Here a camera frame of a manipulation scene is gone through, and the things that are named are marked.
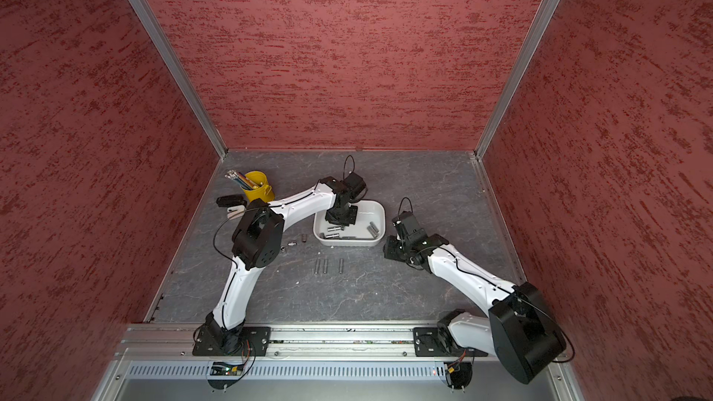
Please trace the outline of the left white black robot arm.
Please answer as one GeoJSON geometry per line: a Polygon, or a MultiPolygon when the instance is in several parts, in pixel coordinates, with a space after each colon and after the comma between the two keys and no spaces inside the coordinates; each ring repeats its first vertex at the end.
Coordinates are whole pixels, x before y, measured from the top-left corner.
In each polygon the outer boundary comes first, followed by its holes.
{"type": "Polygon", "coordinates": [[[231,236],[231,269],[226,286],[202,328],[222,346],[238,337],[256,282],[280,253],[283,233],[322,211],[332,224],[354,225],[357,202],[366,192],[364,179],[351,173],[341,180],[322,178],[314,187],[282,200],[250,202],[231,236]]]}

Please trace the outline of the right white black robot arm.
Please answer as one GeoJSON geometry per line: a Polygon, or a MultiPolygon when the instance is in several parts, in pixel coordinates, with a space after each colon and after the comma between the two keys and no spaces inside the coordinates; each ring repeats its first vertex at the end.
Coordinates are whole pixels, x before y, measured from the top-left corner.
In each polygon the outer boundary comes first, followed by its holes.
{"type": "Polygon", "coordinates": [[[445,280],[484,313],[448,313],[436,324],[434,338],[421,341],[427,350],[459,358],[470,352],[495,356],[521,384],[532,382],[566,351],[566,335],[537,287],[489,273],[441,236],[417,241],[390,236],[384,257],[445,280]]]}

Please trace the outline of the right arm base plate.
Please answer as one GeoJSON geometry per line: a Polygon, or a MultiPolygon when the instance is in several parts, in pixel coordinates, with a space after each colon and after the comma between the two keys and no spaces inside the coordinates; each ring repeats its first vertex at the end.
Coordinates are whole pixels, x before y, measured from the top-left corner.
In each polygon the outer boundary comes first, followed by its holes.
{"type": "Polygon", "coordinates": [[[446,329],[417,327],[412,330],[415,355],[420,358],[484,358],[488,353],[457,345],[446,329]]]}

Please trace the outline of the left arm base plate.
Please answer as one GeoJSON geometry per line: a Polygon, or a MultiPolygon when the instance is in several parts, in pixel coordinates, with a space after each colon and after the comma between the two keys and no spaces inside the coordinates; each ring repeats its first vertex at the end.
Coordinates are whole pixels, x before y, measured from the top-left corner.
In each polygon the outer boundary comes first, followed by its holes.
{"type": "Polygon", "coordinates": [[[271,328],[269,327],[242,327],[239,332],[211,332],[202,325],[196,330],[193,356],[257,356],[261,358],[267,354],[271,328]]]}

